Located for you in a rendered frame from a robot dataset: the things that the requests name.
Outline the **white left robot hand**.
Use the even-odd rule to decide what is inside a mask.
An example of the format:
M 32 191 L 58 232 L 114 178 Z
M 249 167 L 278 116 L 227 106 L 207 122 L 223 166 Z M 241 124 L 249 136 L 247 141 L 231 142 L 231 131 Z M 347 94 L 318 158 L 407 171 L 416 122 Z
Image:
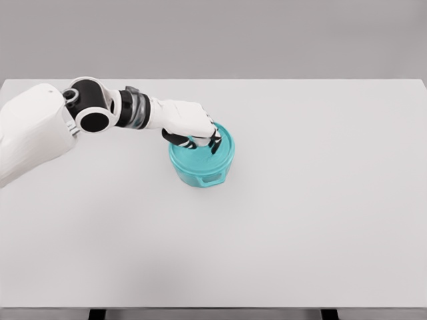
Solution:
M 166 141 L 186 149 L 209 147 L 211 154 L 216 154 L 222 144 L 222 136 L 200 103 L 166 100 L 160 105 L 161 134 Z

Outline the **teal pot lid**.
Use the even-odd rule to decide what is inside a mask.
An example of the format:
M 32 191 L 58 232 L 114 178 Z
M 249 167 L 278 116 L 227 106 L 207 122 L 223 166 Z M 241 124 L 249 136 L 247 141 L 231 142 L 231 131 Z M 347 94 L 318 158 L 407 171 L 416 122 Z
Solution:
M 235 154 L 234 139 L 223 125 L 215 123 L 215 126 L 222 137 L 222 142 L 214 154 L 207 145 L 196 149 L 169 145 L 169 159 L 175 169 L 188 175 L 202 176 L 217 173 L 228 167 Z

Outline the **teal pot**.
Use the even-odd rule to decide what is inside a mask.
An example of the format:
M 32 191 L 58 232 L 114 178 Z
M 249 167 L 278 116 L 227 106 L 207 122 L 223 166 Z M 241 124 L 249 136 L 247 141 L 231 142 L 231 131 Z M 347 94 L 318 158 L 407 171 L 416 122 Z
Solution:
M 211 187 L 211 186 L 223 183 L 226 180 L 227 174 L 228 174 L 231 166 L 232 166 L 232 162 L 228 165 L 228 167 L 226 169 L 222 169 L 221 171 L 219 171 L 217 173 L 203 174 L 202 176 L 188 175 L 182 171 L 178 171 L 175 168 L 174 169 L 175 169 L 178 177 L 184 183 L 186 183 L 192 187 L 206 188 L 206 187 Z

